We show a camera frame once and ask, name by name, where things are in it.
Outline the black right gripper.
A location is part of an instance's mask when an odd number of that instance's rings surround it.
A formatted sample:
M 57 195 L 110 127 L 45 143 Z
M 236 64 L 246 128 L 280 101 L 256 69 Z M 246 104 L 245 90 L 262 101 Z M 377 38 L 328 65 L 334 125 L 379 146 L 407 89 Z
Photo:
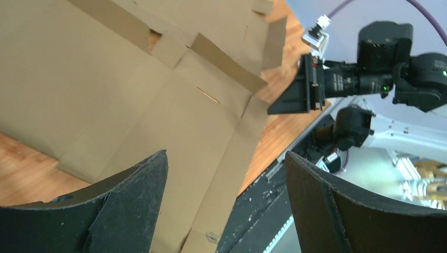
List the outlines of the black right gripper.
M 327 98 L 356 95 L 358 72 L 356 63 L 324 62 L 314 55 L 303 55 L 294 79 L 269 106 L 267 114 L 309 113 L 310 110 L 321 110 Z

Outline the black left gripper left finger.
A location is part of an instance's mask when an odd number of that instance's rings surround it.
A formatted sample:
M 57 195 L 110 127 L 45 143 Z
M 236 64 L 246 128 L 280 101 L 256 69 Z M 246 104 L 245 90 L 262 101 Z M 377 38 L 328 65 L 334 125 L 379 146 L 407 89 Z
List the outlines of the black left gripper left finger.
M 148 252 L 167 175 L 160 150 L 52 201 L 1 207 L 1 252 Z

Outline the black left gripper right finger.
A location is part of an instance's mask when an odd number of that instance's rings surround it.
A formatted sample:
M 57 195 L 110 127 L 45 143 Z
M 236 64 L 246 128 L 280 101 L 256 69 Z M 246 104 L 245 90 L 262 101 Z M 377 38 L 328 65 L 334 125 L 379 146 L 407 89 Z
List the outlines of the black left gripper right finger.
M 373 193 L 291 151 L 285 171 L 302 252 L 446 252 L 446 211 Z

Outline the brown cardboard box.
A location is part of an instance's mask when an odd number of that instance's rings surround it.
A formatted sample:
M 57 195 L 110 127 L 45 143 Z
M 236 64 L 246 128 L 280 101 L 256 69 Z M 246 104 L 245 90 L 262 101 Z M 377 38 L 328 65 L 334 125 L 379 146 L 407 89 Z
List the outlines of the brown cardboard box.
M 1 1 L 1 132 L 90 185 L 164 150 L 148 252 L 216 252 L 268 119 L 272 1 Z

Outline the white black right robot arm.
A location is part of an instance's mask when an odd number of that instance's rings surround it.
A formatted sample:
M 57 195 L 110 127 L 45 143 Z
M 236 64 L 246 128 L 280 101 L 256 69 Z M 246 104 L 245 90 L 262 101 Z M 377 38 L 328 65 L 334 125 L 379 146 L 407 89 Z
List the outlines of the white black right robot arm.
M 303 35 L 314 51 L 301 57 L 298 72 L 267 110 L 269 115 L 321 110 L 329 98 L 393 93 L 393 104 L 428 113 L 446 104 L 446 56 L 411 56 L 413 26 L 376 21 L 358 34 L 355 63 L 323 58 L 328 35 L 317 23 Z M 367 105 L 335 105 L 334 123 L 312 134 L 316 148 L 381 147 L 440 159 L 446 154 L 446 131 L 402 122 L 374 113 Z

